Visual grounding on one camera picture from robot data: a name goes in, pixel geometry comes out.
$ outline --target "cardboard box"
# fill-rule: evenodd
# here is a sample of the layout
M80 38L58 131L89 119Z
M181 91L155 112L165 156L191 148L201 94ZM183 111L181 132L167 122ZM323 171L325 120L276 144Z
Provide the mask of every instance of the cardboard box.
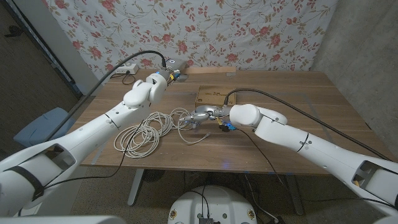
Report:
M235 88L222 86L201 85L195 102L195 107L200 105L223 106L225 96ZM228 105L235 105L235 93L228 98Z

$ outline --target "black band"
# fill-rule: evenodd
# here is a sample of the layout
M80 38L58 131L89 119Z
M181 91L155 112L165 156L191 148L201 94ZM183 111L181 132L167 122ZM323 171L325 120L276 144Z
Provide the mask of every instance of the black band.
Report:
M309 137L309 133L307 133L307 137L305 138L305 141L303 142L302 146L300 147L300 149L297 152L300 152L300 150L303 148L303 146L305 145L305 143L307 142L307 139Z
M33 194L32 201L34 201L37 198L43 196L44 187L43 187L42 183L40 183L38 178L36 178L31 172L29 172L25 168L19 167L19 166L11 167L10 169L6 169L5 171L8 171L8 170L14 171L17 174L25 177L25 179L27 179L30 182L30 184L32 184L32 186L35 189L35 193Z

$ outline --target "wooden table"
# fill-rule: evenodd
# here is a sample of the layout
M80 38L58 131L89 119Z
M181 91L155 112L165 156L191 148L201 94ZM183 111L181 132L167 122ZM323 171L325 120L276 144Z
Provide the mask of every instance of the wooden table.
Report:
M139 70L137 79L145 80L154 70ZM132 86L123 85L122 78L113 78L105 85L99 95L87 107L71 131L107 112L123 100L123 96ZM219 85L235 88L255 88L275 95L282 100L310 113L312 116L332 125L336 129L375 148L387 157L395 157L386 149L378 137L368 128L363 119L355 112L343 95L322 72L263 72L237 71L232 78L225 73L190 75L184 83L174 83L164 93L162 102L152 105L151 111L170 113L174 108L183 107L189 111L195 109L195 98L200 85ZM308 131L345 149L374 156L367 150L349 140L322 127L298 112L266 96L253 92L239 92L237 104L254 104L278 111L285 115L288 124ZM261 148L281 174L327 174L322 168L304 159L294 151L259 139L249 128L248 134ZM188 146L179 137L176 130L160 140L158 148L143 159L125 158L123 166L142 169L196 170L218 172L272 172L265 158L239 131L222 132L216 121L207 121L194 131L182 132L188 141L211 135L198 144ZM104 147L91 153L82 165L118 166L123 154L113 147L114 137ZM136 174L134 182L141 180ZM132 197L135 198L138 186L133 185Z

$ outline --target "blue connector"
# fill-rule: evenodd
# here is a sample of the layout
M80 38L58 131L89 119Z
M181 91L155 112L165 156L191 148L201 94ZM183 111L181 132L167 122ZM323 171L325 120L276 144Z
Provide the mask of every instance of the blue connector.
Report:
M229 122L223 121L223 124L226 125L229 130L232 130L232 131L236 130L236 128Z

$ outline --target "white cable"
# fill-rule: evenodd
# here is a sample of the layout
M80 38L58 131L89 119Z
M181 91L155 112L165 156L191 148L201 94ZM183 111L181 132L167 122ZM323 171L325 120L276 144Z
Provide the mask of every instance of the white cable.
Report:
M250 188L251 195L252 195L252 197L253 197L253 201L254 201L254 203L257 205L257 207L260 208L260 210L263 211L264 213L268 214L270 217L274 218L274 223L279 223L279 219L277 219L277 218L276 218L275 216L273 216L271 213L265 211L265 210L264 210L263 208L261 208L260 205L256 202L256 199L254 198L253 189L251 188L250 181L249 181L248 177L246 176L246 174L244 174L244 177L246 178L246 180L247 180L247 182L248 182L248 184L249 184L249 188Z
M192 129L192 126L187 128L187 126L190 123L184 123L184 121L179 121L179 118L181 118L184 115L190 115L190 113L184 109L184 108L175 108L170 114L164 114L160 112L154 112L151 113L148 118L146 118L142 124L141 127L138 129L138 131L134 134L136 129L139 127L139 125L131 126L129 128L126 128L125 130L121 131L116 138L113 141L113 147L121 152L126 151L126 156L133 158L133 159L139 159L146 157L150 155L152 152L155 151L157 146L159 145L159 139L162 136L165 136L168 134L172 129L177 129L178 134L180 135L181 139L185 141L187 144L196 144L205 138L207 138L210 133L207 133L203 138L199 139L198 141L195 142L189 142L185 140L182 135L181 135L181 130L182 131L188 131ZM174 120L172 116L178 116L177 124L174 124ZM160 124L160 129L156 130L152 126L150 126L151 122L158 122ZM135 138L140 136L142 138L141 142L136 142ZM116 145L116 142L120 138L120 147L118 148ZM128 140L132 138L132 141L128 146L124 146ZM151 147L146 151L146 152L141 152L140 147L145 146L148 143L152 143Z

